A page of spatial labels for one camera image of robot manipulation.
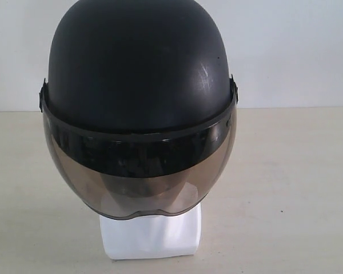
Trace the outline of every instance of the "white stand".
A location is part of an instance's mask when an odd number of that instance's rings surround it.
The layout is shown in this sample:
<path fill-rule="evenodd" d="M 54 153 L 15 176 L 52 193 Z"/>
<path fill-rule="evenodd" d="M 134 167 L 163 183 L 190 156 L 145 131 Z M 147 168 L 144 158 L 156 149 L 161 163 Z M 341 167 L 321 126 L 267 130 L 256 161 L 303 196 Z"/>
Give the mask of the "white stand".
<path fill-rule="evenodd" d="M 173 217 L 117 221 L 100 216 L 103 245 L 113 260 L 194 255 L 201 238 L 201 205 Z"/>

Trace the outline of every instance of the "black helmet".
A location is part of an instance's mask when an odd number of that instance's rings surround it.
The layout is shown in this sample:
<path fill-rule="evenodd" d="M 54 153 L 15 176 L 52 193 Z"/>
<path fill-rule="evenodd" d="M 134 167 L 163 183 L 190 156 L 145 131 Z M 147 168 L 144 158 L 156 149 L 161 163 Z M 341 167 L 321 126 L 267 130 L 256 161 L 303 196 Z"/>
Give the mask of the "black helmet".
<path fill-rule="evenodd" d="M 220 32 L 193 0 L 78 1 L 40 93 L 56 167 L 116 220 L 198 204 L 229 159 L 236 104 Z"/>

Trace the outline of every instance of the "visor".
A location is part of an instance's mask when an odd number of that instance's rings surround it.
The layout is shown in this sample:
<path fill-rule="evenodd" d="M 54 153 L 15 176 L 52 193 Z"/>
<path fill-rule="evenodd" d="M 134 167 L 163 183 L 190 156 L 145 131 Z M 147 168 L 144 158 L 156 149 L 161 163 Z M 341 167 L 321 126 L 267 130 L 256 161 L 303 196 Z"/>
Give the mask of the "visor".
<path fill-rule="evenodd" d="M 232 151 L 237 92 L 223 113 L 198 127 L 152 134 L 67 124 L 49 110 L 46 93 L 45 83 L 40 107 L 55 166 L 85 204 L 111 219 L 187 212 L 208 194 Z"/>

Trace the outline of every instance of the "white backdrop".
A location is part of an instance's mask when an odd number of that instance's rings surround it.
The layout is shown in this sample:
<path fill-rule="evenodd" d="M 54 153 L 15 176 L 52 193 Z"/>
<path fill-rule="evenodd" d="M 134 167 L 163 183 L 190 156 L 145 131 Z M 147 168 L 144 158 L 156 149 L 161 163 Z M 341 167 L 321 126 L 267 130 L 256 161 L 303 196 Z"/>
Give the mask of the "white backdrop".
<path fill-rule="evenodd" d="M 74 2 L 0 0 L 0 111 L 38 111 L 51 40 Z M 343 106 L 343 0 L 198 2 L 220 28 L 240 107 Z"/>

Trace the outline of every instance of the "table surface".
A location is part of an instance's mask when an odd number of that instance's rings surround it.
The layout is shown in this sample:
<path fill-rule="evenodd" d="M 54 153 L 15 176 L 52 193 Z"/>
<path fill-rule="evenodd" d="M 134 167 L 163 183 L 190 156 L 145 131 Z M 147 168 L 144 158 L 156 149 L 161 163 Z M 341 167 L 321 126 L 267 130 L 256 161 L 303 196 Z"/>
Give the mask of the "table surface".
<path fill-rule="evenodd" d="M 41 114 L 0 113 L 0 274 L 343 273 L 343 108 L 238 110 L 202 202 L 195 256 L 112 261 L 98 215 L 63 182 Z"/>

